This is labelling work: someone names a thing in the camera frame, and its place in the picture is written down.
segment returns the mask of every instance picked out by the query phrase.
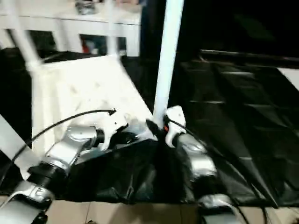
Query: white table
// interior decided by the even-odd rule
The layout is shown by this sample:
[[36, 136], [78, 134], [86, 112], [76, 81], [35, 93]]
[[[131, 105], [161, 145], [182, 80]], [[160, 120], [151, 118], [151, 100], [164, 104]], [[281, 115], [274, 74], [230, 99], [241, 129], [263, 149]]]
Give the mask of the white table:
[[[59, 15], [67, 35], [70, 51], [82, 53], [80, 34], [108, 35], [108, 21], [106, 8], [103, 3], [97, 3], [98, 13], [92, 15], [79, 15], [74, 6], [69, 7]], [[115, 9], [117, 17], [114, 35], [126, 38], [127, 56], [139, 56], [140, 28], [142, 6], [121, 4]]]
[[[67, 7], [70, 7], [69, 0], [21, 0], [17, 2], [17, 7], [20, 21], [25, 30], [50, 31], [57, 50], [68, 50], [68, 44], [58, 15]], [[11, 29], [11, 27], [6, 12], [0, 5], [0, 43], [3, 48], [14, 47], [5, 30]]]

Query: white table leg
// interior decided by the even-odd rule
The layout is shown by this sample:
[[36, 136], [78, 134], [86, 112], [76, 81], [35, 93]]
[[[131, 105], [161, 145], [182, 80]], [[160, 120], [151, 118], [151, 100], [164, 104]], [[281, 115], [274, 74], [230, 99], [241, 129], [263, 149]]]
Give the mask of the white table leg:
[[[12, 159], [19, 149], [25, 144], [23, 139], [15, 132], [9, 123], [0, 115], [0, 149], [9, 158]], [[38, 164], [40, 159], [32, 150], [27, 147], [25, 151], [14, 162], [20, 169], [23, 178], [26, 179], [26, 171], [29, 167]]]
[[77, 28], [73, 27], [76, 23], [67, 20], [63, 20], [62, 23], [69, 45], [69, 51], [83, 53], [80, 34], [76, 32]]
[[138, 57], [140, 48], [140, 26], [126, 25], [127, 56]]
[[56, 44], [57, 51], [67, 51], [69, 49], [68, 43], [63, 32], [62, 24], [60, 20], [55, 20], [55, 29], [52, 31], [52, 35]]
[[2, 49], [4, 48], [14, 48], [15, 45], [10, 39], [6, 30], [0, 28], [0, 46]]

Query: black plastic sheet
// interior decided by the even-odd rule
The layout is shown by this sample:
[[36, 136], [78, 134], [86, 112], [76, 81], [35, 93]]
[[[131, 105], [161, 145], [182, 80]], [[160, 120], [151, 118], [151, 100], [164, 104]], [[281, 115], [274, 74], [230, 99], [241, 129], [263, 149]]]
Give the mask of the black plastic sheet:
[[[81, 54], [63, 53], [52, 61], [74, 57], [80, 58]], [[152, 110], [157, 62], [132, 58], [122, 61]], [[22, 83], [18, 78], [20, 71], [26, 73], [24, 69], [11, 69], [15, 78], [5, 79], [5, 85], [11, 84], [6, 95], [20, 92], [21, 87], [15, 85]], [[31, 91], [29, 84], [22, 88]], [[22, 98], [19, 94], [16, 102]], [[298, 206], [298, 98], [298, 91], [277, 69], [177, 62], [170, 106], [181, 105], [187, 127], [226, 156], [226, 159], [215, 157], [214, 162], [227, 193], [240, 205]], [[6, 114], [9, 123], [14, 119], [30, 123], [31, 101], [25, 102], [27, 106], [17, 116], [10, 116], [11, 108], [7, 106], [10, 101], [5, 100], [0, 113]], [[13, 128], [23, 138], [31, 132], [29, 126], [18, 122]], [[3, 155], [0, 158], [4, 161], [0, 164], [2, 169], [8, 159]], [[14, 169], [0, 187], [1, 194], [10, 193], [20, 179]], [[184, 169], [175, 150], [162, 142], [148, 140], [75, 166], [60, 199], [196, 203], [211, 186], [200, 184], [199, 180], [196, 189], [193, 188]], [[261, 199], [256, 198], [248, 181], [260, 192]]]

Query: object on shelf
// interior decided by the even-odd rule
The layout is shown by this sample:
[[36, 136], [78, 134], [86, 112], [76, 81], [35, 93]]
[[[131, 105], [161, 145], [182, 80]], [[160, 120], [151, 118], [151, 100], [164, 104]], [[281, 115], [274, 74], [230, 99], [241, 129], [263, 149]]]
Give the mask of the object on shelf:
[[95, 2], [92, 0], [76, 0], [75, 7], [80, 15], [96, 14]]
[[[104, 56], [107, 55], [107, 37], [97, 35], [80, 35], [83, 53]], [[120, 56], [127, 54], [126, 38], [118, 37], [118, 47]]]

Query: white metal pole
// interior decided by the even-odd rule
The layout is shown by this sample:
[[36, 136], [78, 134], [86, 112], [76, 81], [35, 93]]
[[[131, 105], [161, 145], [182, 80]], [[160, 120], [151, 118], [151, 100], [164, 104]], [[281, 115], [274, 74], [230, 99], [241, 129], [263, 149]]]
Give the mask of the white metal pole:
[[184, 0], [167, 0], [157, 79], [154, 120], [162, 127], [167, 109]]
[[[12, 159], [24, 144], [23, 139], [0, 115], [0, 150], [9, 159]], [[20, 168], [23, 178], [26, 179], [28, 177], [27, 170], [37, 165], [39, 161], [38, 156], [27, 147], [14, 163]]]
[[12, 27], [13, 36], [21, 50], [21, 53], [23, 54], [26, 66], [29, 68], [38, 66], [40, 64], [39, 56], [27, 32], [22, 28], [15, 0], [3, 0], [3, 3], [8, 20]]
[[107, 54], [112, 56], [118, 55], [117, 37], [116, 33], [116, 5], [113, 0], [105, 0], [106, 16], [108, 19], [108, 36], [107, 40]]

